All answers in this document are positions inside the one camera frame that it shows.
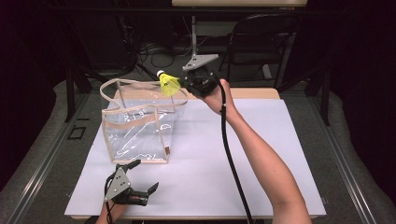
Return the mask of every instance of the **transparent plastic bag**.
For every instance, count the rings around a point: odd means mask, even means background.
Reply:
[[[167,163],[172,132],[188,102],[186,92],[165,96],[160,82],[119,78],[103,84],[100,92],[105,101],[102,129],[111,161]]]

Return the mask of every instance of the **clear plastic bag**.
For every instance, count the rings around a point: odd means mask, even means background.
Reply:
[[[172,132],[188,102],[186,92],[165,96],[160,82],[119,78],[103,84],[100,92],[106,103],[102,128],[111,161],[167,163]]]

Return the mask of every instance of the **yellow shuttlecock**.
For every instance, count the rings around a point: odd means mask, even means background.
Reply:
[[[158,71],[157,77],[160,79],[161,92],[165,96],[175,95],[180,90],[180,83],[178,77],[172,77],[165,74],[164,71]]]

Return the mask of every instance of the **chair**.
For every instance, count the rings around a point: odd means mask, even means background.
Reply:
[[[274,87],[286,51],[287,40],[297,29],[298,19],[291,15],[247,16],[239,21],[230,34],[227,51],[219,71],[228,58],[227,81],[230,81],[231,65],[278,64]]]

